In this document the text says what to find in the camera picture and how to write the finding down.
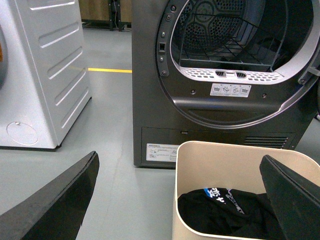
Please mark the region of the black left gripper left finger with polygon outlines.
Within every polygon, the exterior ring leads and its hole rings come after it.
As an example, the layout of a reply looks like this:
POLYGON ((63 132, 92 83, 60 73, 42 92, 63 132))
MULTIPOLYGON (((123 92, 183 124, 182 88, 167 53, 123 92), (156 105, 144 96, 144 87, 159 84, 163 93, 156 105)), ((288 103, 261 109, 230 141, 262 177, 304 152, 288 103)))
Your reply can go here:
POLYGON ((0 216, 2 240, 75 240, 100 168, 92 151, 0 216))

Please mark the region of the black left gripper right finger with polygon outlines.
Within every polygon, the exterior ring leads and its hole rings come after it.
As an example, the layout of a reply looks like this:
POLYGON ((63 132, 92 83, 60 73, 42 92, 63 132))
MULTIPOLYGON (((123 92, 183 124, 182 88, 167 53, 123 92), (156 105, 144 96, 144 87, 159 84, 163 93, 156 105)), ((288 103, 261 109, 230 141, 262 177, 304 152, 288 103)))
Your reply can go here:
POLYGON ((274 214, 287 240, 320 238, 320 187, 270 155, 259 171, 274 214))

